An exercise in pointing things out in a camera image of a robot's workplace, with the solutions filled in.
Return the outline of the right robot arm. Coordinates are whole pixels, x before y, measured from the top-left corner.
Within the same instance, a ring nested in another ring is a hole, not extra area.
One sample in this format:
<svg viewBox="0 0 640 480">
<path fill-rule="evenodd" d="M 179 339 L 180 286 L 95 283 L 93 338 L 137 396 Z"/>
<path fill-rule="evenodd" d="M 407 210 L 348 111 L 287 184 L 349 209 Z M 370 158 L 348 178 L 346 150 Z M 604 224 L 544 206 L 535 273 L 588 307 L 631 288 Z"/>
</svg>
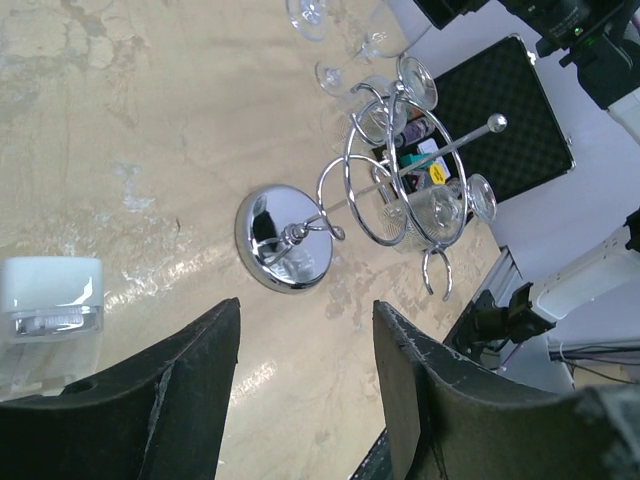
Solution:
<svg viewBox="0 0 640 480">
<path fill-rule="evenodd" d="M 509 34 L 533 51 L 538 34 L 497 1 L 430 29 L 411 50 L 438 76 Z M 543 280 L 605 240 L 639 206 L 639 146 L 579 86 L 561 55 L 535 69 L 574 159 L 568 173 L 498 208 L 492 232 L 524 280 Z"/>
</svg>

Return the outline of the clear wine glass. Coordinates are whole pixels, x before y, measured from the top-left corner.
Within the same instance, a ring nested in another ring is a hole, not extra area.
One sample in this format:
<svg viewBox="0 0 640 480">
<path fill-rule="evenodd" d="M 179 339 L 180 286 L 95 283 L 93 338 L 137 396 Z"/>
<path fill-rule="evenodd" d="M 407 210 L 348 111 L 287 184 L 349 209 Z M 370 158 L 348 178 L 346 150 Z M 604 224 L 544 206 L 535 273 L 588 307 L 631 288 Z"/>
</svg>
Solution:
<svg viewBox="0 0 640 480">
<path fill-rule="evenodd" d="M 307 40 L 320 42 L 328 27 L 330 1 L 286 0 L 285 9 L 293 27 Z"/>
<path fill-rule="evenodd" d="M 315 76 L 325 93 L 339 97 L 360 80 L 372 60 L 403 55 L 432 27 L 413 1 L 340 1 L 335 19 L 345 52 L 316 63 Z"/>
</svg>

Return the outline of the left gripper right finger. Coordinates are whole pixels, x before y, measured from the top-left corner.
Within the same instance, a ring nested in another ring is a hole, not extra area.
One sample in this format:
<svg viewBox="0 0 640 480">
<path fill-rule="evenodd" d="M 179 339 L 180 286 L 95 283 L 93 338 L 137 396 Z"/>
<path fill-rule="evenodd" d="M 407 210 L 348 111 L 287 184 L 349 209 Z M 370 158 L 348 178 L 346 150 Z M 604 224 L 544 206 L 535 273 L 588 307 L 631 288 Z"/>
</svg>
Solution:
<svg viewBox="0 0 640 480">
<path fill-rule="evenodd" d="M 638 478 L 638 386 L 555 394 L 522 385 L 383 301 L 372 327 L 394 478 Z"/>
</svg>

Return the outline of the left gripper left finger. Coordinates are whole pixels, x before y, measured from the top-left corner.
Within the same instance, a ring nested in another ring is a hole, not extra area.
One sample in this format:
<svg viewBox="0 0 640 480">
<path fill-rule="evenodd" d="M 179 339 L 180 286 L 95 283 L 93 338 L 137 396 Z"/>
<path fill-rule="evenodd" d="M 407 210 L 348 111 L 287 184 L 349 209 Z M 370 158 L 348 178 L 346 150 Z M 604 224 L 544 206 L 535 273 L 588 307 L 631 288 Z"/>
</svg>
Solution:
<svg viewBox="0 0 640 480">
<path fill-rule="evenodd" d="M 57 396 L 2 403 L 2 478 L 214 478 L 240 334 L 226 299 Z"/>
</svg>

